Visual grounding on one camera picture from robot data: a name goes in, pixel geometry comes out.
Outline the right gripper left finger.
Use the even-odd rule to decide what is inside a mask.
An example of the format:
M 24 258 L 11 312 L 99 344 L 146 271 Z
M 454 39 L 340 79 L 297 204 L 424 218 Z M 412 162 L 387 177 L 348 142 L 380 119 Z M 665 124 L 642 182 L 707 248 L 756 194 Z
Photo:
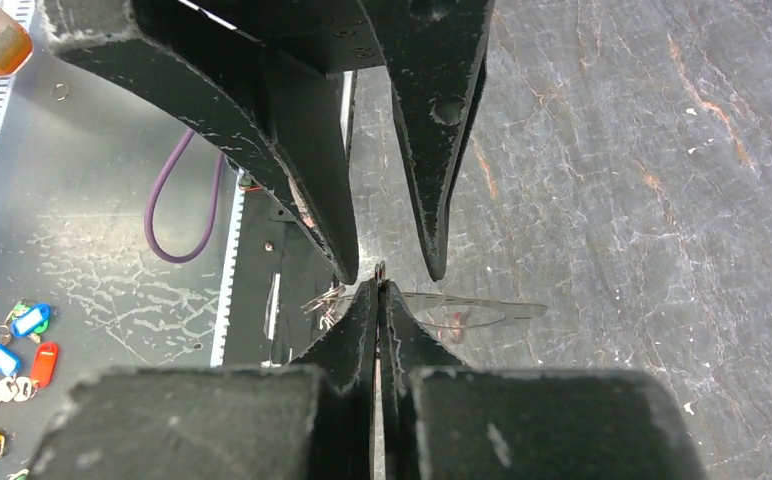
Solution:
M 81 379 L 33 479 L 370 479 L 378 285 L 290 363 L 110 369 Z

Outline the large metal keyring plate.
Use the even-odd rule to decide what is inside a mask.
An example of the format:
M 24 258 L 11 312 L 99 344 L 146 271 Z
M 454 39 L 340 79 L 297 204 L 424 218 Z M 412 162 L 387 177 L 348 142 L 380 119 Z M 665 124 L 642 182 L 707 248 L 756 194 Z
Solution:
M 445 344 L 465 341 L 468 331 L 512 324 L 544 316 L 548 307 L 537 303 L 514 303 L 466 298 L 439 293 L 404 292 L 403 300 L 415 321 Z M 304 303 L 304 313 L 314 313 L 318 328 L 326 331 L 347 312 L 354 298 L 344 286 L 332 287 Z

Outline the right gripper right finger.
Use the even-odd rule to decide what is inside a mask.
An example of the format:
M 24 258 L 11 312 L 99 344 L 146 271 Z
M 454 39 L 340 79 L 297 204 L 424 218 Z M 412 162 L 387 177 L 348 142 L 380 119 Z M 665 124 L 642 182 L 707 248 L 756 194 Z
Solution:
M 379 289 L 391 479 L 702 479 L 660 382 L 625 369 L 475 369 Z

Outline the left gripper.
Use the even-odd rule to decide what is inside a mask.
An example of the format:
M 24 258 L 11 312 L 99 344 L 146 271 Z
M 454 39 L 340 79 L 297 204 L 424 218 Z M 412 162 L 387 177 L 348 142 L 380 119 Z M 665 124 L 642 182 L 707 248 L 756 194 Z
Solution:
M 420 248 L 438 281 L 447 268 L 451 198 L 486 82 L 494 6 L 44 1 L 40 10 L 57 58 L 150 102 L 217 147 L 352 284 L 359 254 L 339 81 L 261 46 L 324 74 L 385 64 Z

